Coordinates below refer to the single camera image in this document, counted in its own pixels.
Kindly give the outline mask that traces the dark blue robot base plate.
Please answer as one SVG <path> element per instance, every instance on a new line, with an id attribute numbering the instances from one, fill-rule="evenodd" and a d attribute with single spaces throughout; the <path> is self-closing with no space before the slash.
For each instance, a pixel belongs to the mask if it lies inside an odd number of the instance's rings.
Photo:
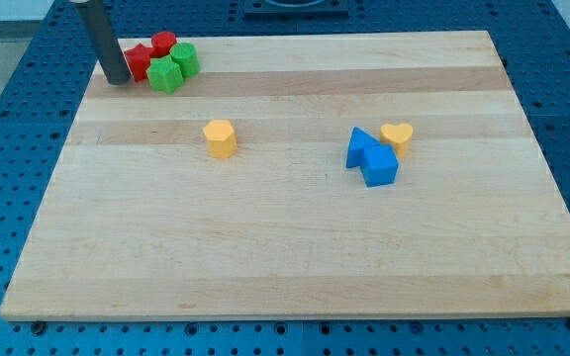
<path id="1" fill-rule="evenodd" d="M 347 0 L 243 0 L 243 15 L 248 18 L 264 16 L 347 16 Z"/>

